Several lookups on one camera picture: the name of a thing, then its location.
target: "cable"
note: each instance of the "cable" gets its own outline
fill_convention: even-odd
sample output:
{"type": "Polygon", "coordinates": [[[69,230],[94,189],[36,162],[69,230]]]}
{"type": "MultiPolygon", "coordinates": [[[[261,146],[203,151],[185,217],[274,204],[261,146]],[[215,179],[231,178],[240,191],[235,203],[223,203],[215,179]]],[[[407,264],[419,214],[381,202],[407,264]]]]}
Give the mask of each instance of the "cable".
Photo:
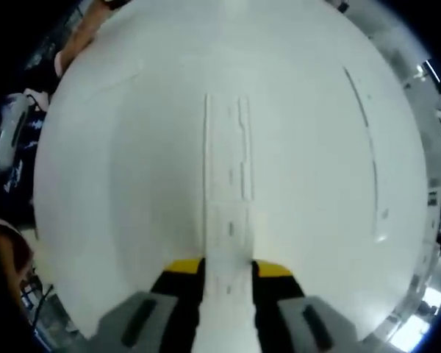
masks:
{"type": "Polygon", "coordinates": [[[37,320],[39,319],[39,314],[41,311],[41,308],[43,307],[44,301],[46,300],[47,296],[50,294],[50,292],[54,289],[53,285],[49,286],[49,289],[46,291],[46,294],[43,295],[43,297],[41,298],[41,300],[39,301],[39,304],[37,305],[37,309],[36,309],[36,313],[35,313],[35,318],[32,321],[32,325],[31,325],[31,329],[34,331],[36,328],[36,324],[37,324],[37,320]]]}

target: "yellow part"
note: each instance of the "yellow part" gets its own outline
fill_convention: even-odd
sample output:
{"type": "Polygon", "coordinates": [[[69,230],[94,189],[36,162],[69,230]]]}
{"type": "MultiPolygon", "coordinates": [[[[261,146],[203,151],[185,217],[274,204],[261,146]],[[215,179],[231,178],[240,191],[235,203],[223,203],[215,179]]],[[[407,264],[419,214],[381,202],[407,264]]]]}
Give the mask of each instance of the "yellow part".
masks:
{"type": "Polygon", "coordinates": [[[287,268],[281,265],[277,265],[275,263],[257,260],[257,264],[259,267],[259,277],[285,277],[293,275],[287,268]]]}
{"type": "Polygon", "coordinates": [[[177,260],[173,261],[165,271],[180,272],[183,274],[197,274],[201,259],[177,260]]]}

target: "white curved surface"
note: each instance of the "white curved surface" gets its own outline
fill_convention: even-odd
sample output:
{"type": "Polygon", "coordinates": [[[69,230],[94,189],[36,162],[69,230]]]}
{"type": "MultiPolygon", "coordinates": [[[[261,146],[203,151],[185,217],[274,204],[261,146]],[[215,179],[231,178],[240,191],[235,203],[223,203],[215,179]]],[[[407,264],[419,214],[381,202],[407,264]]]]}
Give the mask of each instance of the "white curved surface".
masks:
{"type": "Polygon", "coordinates": [[[423,239],[402,89],[319,1],[133,1],[64,76],[37,153],[37,227],[82,333],[172,260],[215,254],[204,198],[220,210],[237,196],[242,254],[288,267],[363,338],[406,293],[423,239]]]}

